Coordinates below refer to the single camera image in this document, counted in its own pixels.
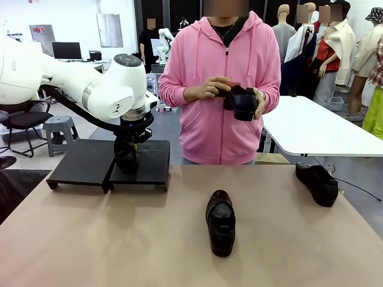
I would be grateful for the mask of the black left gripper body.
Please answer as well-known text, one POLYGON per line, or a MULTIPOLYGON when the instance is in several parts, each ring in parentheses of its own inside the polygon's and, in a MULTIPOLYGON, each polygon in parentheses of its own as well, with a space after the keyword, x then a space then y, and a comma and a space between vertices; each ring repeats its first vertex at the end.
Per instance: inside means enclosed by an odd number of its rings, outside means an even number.
POLYGON ((120 127, 123 131, 114 132, 114 155, 127 156, 135 152, 132 148, 133 143, 141 144, 152 137, 152 130, 149 126, 153 123, 152 118, 142 118, 136 121, 120 119, 120 127))

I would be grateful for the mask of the person's right hand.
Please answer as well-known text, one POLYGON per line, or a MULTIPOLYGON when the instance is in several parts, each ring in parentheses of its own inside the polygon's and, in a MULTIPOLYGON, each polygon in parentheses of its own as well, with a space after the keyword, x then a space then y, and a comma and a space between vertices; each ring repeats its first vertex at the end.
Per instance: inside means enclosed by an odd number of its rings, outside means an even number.
POLYGON ((210 77, 202 85, 185 88, 183 96, 188 103, 212 99, 219 94, 220 90, 230 91, 231 87, 228 86, 228 83, 230 83, 230 78, 221 76, 210 77))

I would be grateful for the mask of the person's left hand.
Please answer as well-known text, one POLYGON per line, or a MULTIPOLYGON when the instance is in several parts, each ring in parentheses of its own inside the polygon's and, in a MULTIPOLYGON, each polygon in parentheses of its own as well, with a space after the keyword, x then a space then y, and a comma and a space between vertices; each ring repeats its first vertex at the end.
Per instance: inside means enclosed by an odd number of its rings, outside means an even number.
POLYGON ((266 94, 257 88, 253 88, 253 90, 254 90, 256 102, 257 102, 257 107, 254 112, 254 119, 259 120, 265 111, 266 94))

